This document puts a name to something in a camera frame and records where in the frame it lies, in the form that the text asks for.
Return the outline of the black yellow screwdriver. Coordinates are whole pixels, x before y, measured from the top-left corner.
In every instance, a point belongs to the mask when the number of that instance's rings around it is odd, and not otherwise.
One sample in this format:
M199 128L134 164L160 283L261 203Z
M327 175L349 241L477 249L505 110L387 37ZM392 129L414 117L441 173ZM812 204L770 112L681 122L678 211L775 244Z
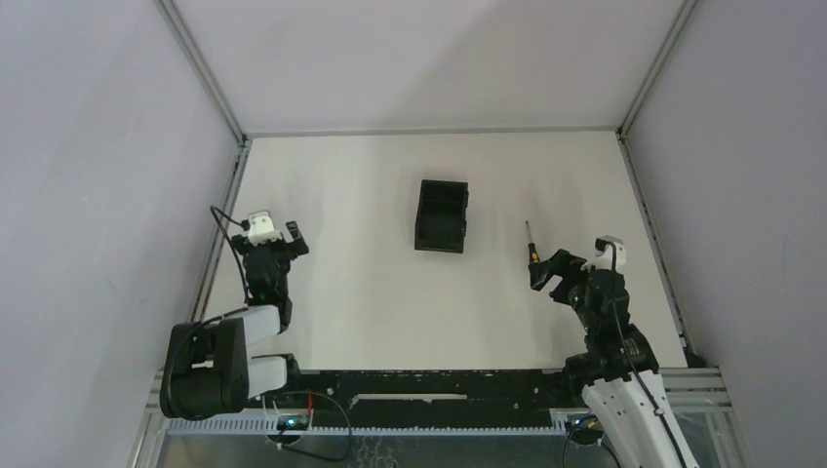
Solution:
M535 284L538 281L539 277L539 263L540 257L536 248L536 244L533 239L531 225L528 220L525 221L526 233L528 238L528 254L529 254L529 263L528 263L528 270L530 274L530 288L535 289Z

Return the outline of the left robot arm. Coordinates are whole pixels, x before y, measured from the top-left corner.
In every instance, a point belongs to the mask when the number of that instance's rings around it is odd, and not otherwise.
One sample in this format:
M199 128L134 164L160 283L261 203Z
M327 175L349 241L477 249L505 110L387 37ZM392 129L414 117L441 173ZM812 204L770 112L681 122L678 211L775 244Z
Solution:
M285 332L292 321L288 274L309 247L294 221L284 238L265 212L252 214L230 245L245 280L243 307L172 328L159 403L169 418L203 420L237 413L267 393L283 407L297 404L305 384L291 353L258 355L253 346Z

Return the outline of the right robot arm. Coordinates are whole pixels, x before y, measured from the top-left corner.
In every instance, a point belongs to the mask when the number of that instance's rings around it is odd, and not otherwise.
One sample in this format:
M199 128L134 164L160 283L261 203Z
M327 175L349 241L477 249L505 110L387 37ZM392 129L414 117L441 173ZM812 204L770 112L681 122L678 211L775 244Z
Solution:
M587 406L589 420L608 436L621 467L695 467L698 461L666 396L663 375L642 332L631 322L630 296L620 273L623 248L600 241L593 260L558 250L540 259L529 246L530 287L550 292L585 330L583 353L566 359L565 396Z

